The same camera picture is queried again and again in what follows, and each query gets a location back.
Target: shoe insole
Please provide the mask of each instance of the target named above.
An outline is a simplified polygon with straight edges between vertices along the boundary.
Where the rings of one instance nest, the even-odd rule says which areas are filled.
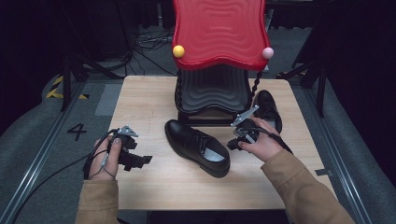
[[[273,119],[267,119],[266,120],[272,127],[275,128],[275,121]]]
[[[210,148],[206,148],[204,152],[204,157],[209,161],[222,161],[224,157],[222,157],[219,153],[213,151]]]

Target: person's right hand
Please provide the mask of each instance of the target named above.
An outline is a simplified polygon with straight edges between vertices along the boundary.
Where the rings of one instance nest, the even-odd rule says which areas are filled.
[[[119,155],[121,151],[121,140],[119,138],[114,139],[111,145],[111,150],[107,159],[107,163],[102,167],[103,158],[106,155],[107,146],[110,143],[111,136],[108,136],[99,148],[95,151],[95,159],[93,159],[90,169],[90,180],[114,180],[116,179],[117,172],[119,170]]]
[[[272,127],[267,121],[258,118],[252,118],[257,127],[264,128],[270,133],[279,135],[274,127]],[[238,142],[238,146],[247,152],[253,153],[261,161],[268,161],[271,157],[275,156],[276,153],[283,150],[283,147],[269,137],[266,133],[260,133],[256,143],[250,144],[246,142]]]

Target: wooden tabletop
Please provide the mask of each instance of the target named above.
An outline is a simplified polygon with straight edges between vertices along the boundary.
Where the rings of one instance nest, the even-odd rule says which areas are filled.
[[[252,154],[229,150],[230,172],[223,178],[215,178],[170,148],[164,124],[169,119],[177,119],[176,83],[176,77],[127,77],[124,80],[109,129],[129,124],[139,133],[135,139],[137,147],[130,152],[153,158],[150,164],[131,172],[123,171],[120,166],[117,175],[120,209],[284,209],[283,202],[260,169],[262,161]],[[283,140],[314,177],[333,191],[329,177],[315,173],[323,169],[323,164],[289,83],[262,79],[258,91],[263,89],[271,92],[276,100],[283,121]],[[194,128],[214,136],[225,147],[235,138],[231,127]]]

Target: tan sleeve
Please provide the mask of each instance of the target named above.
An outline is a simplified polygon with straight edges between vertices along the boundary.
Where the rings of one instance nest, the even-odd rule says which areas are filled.
[[[119,223],[118,214],[117,180],[84,180],[79,196],[76,223]]]
[[[277,153],[262,170],[294,223],[355,223],[332,192],[288,151]]]

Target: gray carpet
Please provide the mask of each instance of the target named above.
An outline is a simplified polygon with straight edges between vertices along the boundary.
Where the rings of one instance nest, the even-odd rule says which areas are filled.
[[[275,78],[279,72],[289,71],[298,50],[304,43],[309,29],[279,29],[268,32],[275,56],[269,63],[269,72],[264,78]],[[144,56],[134,53],[130,65],[113,72],[124,76],[172,76],[176,66],[171,57],[171,45],[166,44],[160,49],[144,51],[153,60],[153,64]],[[117,63],[101,63],[104,66]],[[346,187],[334,166],[331,143],[318,125],[318,116],[312,109],[310,95],[315,94],[316,88],[302,90],[298,83],[300,77],[290,80],[297,102],[302,109],[305,121],[314,138],[320,157],[333,176],[331,181],[340,203],[355,220],[357,211],[346,193]],[[45,98],[53,80],[43,90],[43,103],[18,119],[0,138],[0,197],[1,211],[5,211],[14,192],[22,182],[22,177],[40,151],[47,135],[52,132],[52,125],[60,115],[62,99]],[[106,131],[111,121],[115,103],[120,93],[121,81],[112,80],[102,74],[90,75],[88,82],[78,94],[89,94],[88,100],[76,100],[64,113],[65,118],[59,132],[55,134],[55,141],[50,148],[50,154],[39,171],[34,186],[53,172],[86,155],[94,141]],[[339,150],[351,174],[353,183],[360,195],[367,214],[372,223],[393,223],[396,220],[396,190],[386,179],[377,166],[370,150],[362,141],[359,133],[340,106],[331,85],[327,83],[324,102],[325,122],[332,135],[332,140]],[[68,133],[78,124],[83,124],[82,133],[76,141],[75,133]],[[23,207],[17,223],[74,223],[78,205],[79,191],[82,185],[82,162],[71,166],[43,185]],[[147,211],[121,211],[120,217],[132,223],[146,223]]]

